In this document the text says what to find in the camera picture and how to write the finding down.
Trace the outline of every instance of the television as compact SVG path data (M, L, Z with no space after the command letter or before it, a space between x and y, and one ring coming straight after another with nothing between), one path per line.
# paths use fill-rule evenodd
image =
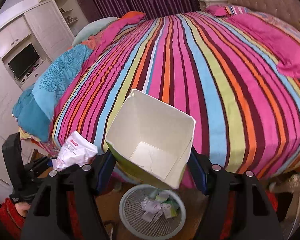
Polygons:
M30 43L9 62L9 67L19 80L39 58L38 53Z

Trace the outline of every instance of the striped bedspread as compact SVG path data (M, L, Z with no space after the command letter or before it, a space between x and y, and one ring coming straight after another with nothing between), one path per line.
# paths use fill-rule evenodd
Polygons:
M131 89L196 121L193 145L232 172L266 177L300 165L300 81L263 44L204 12L126 26L56 107L52 139L104 141ZM193 187L188 171L183 185Z

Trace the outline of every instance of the white mesh waste basket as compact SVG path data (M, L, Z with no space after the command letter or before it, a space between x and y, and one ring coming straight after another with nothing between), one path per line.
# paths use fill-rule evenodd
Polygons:
M151 185L138 185L129 189L122 197L119 215L124 226L135 236L145 240L164 240L175 236L186 221L186 208L180 197L171 190L166 192L178 203L178 215L166 219L162 215L157 221L147 222L141 219L145 213L140 202L155 190Z

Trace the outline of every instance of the nightstand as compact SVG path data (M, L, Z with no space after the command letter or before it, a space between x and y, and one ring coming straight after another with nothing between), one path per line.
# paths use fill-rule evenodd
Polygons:
M228 5L228 0L198 0L200 10L204 11L210 5Z

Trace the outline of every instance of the red cloth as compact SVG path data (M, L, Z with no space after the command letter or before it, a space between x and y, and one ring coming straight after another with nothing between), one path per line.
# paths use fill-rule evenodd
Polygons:
M0 208L0 221L14 239L20 239L25 218L19 215L9 198L5 199Z

